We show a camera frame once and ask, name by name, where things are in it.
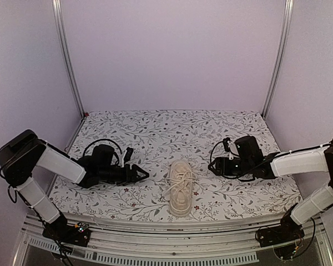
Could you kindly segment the white shoelace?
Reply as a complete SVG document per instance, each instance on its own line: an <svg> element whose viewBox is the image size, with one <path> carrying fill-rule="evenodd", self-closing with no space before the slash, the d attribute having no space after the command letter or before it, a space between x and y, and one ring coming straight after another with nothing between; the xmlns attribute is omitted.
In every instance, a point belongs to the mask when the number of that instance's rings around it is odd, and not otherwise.
<svg viewBox="0 0 333 266"><path fill-rule="evenodd" d="M169 188L164 191L159 199L165 197L168 193L170 194L170 200L175 201L178 204L191 203L193 183L196 179L196 174L192 170L185 172L175 172L174 170L170 173Z"/></svg>

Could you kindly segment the white lace sneaker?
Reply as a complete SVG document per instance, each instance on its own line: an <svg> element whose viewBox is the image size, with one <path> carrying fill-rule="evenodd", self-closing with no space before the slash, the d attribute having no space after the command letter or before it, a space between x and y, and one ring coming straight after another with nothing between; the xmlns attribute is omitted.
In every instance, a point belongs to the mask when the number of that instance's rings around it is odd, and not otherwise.
<svg viewBox="0 0 333 266"><path fill-rule="evenodd" d="M185 217L191 210L195 174L188 162L176 160L169 171L169 212Z"/></svg>

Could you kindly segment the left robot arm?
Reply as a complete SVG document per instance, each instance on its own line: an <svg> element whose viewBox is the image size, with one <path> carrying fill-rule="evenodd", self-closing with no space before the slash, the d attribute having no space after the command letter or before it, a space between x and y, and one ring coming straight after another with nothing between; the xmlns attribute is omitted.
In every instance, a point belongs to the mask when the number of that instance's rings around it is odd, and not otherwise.
<svg viewBox="0 0 333 266"><path fill-rule="evenodd" d="M50 232L65 241L72 234L71 228L61 220L60 210L34 175L49 172L81 188L92 188L103 182L129 185L149 177L148 172L129 162L133 152L131 147L122 150L111 139L99 139L75 159L28 129L0 148L0 176L50 224Z"/></svg>

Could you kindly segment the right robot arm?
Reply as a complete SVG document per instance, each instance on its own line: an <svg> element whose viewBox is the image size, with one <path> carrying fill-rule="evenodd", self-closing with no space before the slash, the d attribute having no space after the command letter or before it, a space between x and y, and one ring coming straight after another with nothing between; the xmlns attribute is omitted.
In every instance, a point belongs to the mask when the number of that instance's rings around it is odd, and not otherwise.
<svg viewBox="0 0 333 266"><path fill-rule="evenodd" d="M276 237L287 242L307 220L333 206L333 138L313 147L264 155L256 138L243 136L235 141L220 142L227 157L210 158L208 169L216 176L252 180L274 180L285 176L296 178L324 177L306 198L291 207L277 227Z"/></svg>

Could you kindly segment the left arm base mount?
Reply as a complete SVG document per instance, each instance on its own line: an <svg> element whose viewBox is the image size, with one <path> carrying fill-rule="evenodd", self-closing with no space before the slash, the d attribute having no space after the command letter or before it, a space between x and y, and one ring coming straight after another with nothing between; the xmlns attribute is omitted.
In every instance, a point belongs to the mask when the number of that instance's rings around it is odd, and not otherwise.
<svg viewBox="0 0 333 266"><path fill-rule="evenodd" d="M46 238L80 247L88 246L90 235L89 224L82 222L78 222L73 226L46 223L43 230L43 236Z"/></svg>

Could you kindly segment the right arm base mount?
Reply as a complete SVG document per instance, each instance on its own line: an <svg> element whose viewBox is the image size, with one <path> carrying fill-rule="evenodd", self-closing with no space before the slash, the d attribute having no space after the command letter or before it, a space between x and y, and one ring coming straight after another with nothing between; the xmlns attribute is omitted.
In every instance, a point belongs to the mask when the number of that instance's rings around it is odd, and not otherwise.
<svg viewBox="0 0 333 266"><path fill-rule="evenodd" d="M302 227L288 229L281 225L260 227L255 233L260 246L273 247L275 256L283 261L295 258L302 247L304 236Z"/></svg>

